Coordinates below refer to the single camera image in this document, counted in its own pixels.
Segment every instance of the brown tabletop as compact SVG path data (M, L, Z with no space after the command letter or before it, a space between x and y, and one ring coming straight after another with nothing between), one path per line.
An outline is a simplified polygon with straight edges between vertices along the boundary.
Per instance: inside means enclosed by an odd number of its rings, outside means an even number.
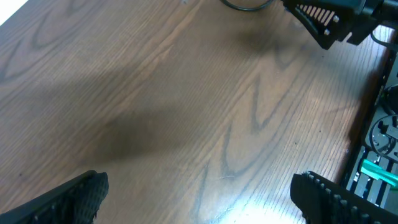
M323 50L281 2L29 0L0 27L0 212L94 169L97 223L302 223L292 175L338 180L384 51Z

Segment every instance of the silver screw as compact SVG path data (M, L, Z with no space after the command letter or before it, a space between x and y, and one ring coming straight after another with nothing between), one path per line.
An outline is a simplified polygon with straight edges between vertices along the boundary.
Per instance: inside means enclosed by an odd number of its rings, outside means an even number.
M338 16L333 16L333 22L338 22L340 21L340 18Z

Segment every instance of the green handle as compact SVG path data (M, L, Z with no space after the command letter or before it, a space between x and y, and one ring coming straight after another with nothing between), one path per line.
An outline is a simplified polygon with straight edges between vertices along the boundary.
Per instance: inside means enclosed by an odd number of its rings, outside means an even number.
M367 159L362 161L361 172L373 179L387 182L391 185L391 190L398 190L398 176L383 170L381 167Z

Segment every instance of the vent slot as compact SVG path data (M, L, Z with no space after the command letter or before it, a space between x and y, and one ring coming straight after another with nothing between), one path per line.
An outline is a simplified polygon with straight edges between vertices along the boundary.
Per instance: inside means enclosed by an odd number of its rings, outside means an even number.
M313 22L319 22L325 27L333 20L335 16L334 11L322 9L315 6L307 6L303 4L298 4L297 9L305 14L307 17L311 18Z

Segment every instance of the teal plastic tool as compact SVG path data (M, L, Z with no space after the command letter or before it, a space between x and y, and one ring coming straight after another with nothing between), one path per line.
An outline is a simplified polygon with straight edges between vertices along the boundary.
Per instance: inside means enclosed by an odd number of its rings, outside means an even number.
M383 170L381 167L367 159L362 161L361 172L373 179L387 182L391 185L391 190L398 190L398 176Z

